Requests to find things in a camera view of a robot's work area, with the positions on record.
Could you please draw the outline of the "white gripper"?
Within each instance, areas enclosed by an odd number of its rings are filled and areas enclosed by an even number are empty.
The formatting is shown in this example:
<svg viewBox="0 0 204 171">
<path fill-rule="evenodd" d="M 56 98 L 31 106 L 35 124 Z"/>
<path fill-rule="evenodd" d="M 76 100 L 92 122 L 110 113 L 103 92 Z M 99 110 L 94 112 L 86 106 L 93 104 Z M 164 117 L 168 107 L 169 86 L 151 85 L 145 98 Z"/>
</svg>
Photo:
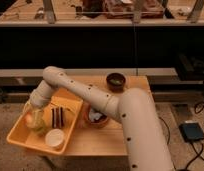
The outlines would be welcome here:
<svg viewBox="0 0 204 171">
<path fill-rule="evenodd" d="M 27 114 L 32 115 L 33 107 L 43 108 L 48 104 L 48 100 L 45 97 L 43 97 L 36 89 L 34 89 L 33 92 L 30 94 L 29 100 L 30 102 L 27 101 L 22 110 L 22 114 L 24 115 L 24 117 Z M 36 109 L 34 111 L 34 123 L 36 128 L 39 127 L 42 123 L 45 123 L 43 115 L 44 115 L 43 109 Z"/>
</svg>

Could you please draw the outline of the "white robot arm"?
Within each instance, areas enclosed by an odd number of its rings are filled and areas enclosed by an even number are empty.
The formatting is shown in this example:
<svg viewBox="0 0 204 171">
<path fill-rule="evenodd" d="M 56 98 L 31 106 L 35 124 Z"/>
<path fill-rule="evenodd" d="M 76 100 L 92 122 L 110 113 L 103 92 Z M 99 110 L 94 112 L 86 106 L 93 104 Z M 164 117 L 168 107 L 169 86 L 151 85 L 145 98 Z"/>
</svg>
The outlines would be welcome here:
<svg viewBox="0 0 204 171">
<path fill-rule="evenodd" d="M 43 80 L 31 92 L 23 113 L 47 106 L 60 87 L 122 124 L 130 171 L 175 171 L 154 101 L 147 91 L 130 88 L 115 96 L 73 80 L 62 68 L 49 66 L 43 70 Z"/>
</svg>

